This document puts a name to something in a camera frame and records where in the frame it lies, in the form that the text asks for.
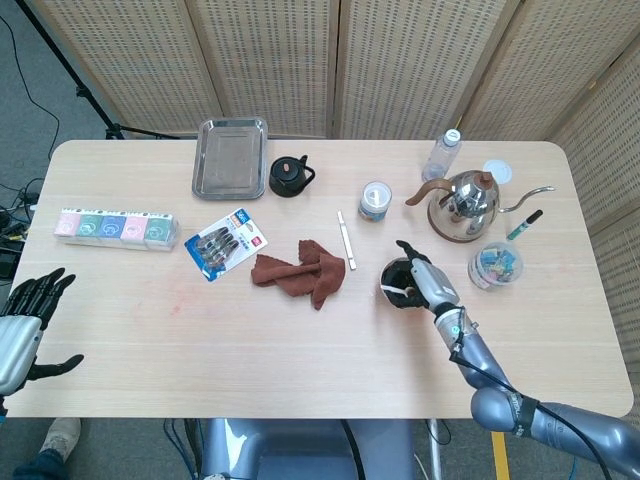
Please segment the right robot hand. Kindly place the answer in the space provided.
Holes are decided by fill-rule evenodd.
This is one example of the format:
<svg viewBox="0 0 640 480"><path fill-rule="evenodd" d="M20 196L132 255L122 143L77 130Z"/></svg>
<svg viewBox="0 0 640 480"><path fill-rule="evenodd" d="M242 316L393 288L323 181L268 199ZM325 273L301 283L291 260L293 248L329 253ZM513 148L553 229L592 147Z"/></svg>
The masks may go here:
<svg viewBox="0 0 640 480"><path fill-rule="evenodd" d="M397 240L396 245L404 251L409 260L410 273L423 298L424 307L436 316L457 307L460 298L446 274L408 242Z"/></svg>

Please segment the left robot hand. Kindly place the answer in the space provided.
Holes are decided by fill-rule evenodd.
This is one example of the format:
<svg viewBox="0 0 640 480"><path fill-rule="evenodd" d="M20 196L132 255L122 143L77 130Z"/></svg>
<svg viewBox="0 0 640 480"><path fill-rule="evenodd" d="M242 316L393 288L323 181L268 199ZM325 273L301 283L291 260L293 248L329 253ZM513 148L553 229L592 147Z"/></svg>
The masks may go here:
<svg viewBox="0 0 640 480"><path fill-rule="evenodd" d="M26 382L66 374L83 360L76 354L57 364L37 363L37 352L64 291L76 276L58 268L28 279L10 293L1 309L1 395L11 396Z"/></svg>

